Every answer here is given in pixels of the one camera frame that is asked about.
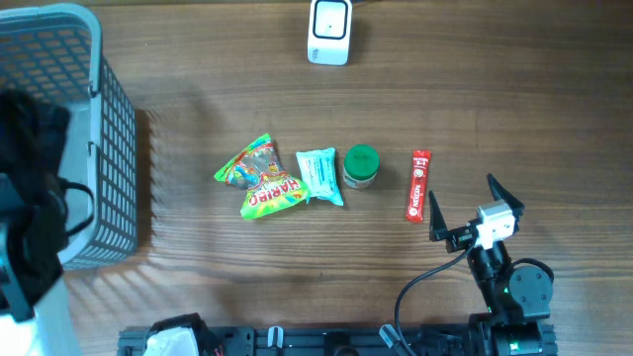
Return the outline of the mint toilet wipes pack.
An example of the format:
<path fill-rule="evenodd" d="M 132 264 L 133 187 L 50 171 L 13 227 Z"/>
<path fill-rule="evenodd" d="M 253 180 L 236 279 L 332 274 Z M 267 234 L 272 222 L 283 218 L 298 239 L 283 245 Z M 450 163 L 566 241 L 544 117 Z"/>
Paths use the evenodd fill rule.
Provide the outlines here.
<path fill-rule="evenodd" d="M 333 147 L 296 153 L 301 170 L 302 180 L 308 185 L 311 197 L 330 201 L 336 206 L 343 206 L 336 171 Z"/>

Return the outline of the colourful candy bag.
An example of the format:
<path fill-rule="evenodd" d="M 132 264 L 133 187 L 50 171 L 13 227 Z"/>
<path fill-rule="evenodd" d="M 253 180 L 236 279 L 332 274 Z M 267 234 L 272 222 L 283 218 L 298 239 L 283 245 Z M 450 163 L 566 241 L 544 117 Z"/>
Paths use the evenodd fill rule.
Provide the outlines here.
<path fill-rule="evenodd" d="M 246 191 L 240 214 L 247 221 L 294 207 L 311 195 L 306 183 L 285 170 L 268 133 L 227 162 L 214 178 Z"/>

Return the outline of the red Nescafe stick sachet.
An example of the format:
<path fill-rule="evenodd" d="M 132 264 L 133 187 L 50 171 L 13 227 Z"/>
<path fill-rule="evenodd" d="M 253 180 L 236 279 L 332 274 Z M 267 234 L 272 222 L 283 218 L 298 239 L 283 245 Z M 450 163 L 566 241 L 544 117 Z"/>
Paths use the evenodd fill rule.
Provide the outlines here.
<path fill-rule="evenodd" d="M 406 211 L 406 219 L 412 223 L 423 222 L 424 199 L 430 160 L 430 150 L 414 150 L 412 152 L 409 198 Z"/>

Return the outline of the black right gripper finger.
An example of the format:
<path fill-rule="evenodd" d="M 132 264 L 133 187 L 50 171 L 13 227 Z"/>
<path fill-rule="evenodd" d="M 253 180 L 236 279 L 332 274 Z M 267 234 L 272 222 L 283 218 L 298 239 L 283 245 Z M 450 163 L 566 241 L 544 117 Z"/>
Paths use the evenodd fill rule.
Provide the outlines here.
<path fill-rule="evenodd" d="M 448 228 L 433 191 L 428 192 L 428 200 L 430 207 L 429 239 L 431 241 L 445 240 L 448 238 Z"/>
<path fill-rule="evenodd" d="M 514 216 L 522 216 L 524 212 L 523 203 L 509 193 L 492 173 L 487 175 L 487 180 L 494 200 L 504 201 L 508 204 Z"/>

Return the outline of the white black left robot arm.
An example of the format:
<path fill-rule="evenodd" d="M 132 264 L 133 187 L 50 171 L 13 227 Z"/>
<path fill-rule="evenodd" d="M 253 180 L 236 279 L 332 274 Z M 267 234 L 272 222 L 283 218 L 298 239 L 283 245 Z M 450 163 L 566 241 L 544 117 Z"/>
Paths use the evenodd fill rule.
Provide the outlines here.
<path fill-rule="evenodd" d="M 1 351 L 77 355 L 64 272 L 139 244 L 136 123 L 121 99 L 1 94 Z"/>

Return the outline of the green lid jar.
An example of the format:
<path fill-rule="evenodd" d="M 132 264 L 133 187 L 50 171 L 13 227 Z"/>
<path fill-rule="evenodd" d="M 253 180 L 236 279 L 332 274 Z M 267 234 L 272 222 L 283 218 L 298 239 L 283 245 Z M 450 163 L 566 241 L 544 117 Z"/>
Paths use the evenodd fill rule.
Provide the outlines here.
<path fill-rule="evenodd" d="M 380 155 L 368 144 L 351 147 L 343 162 L 344 182 L 353 189 L 368 188 L 380 168 Z"/>

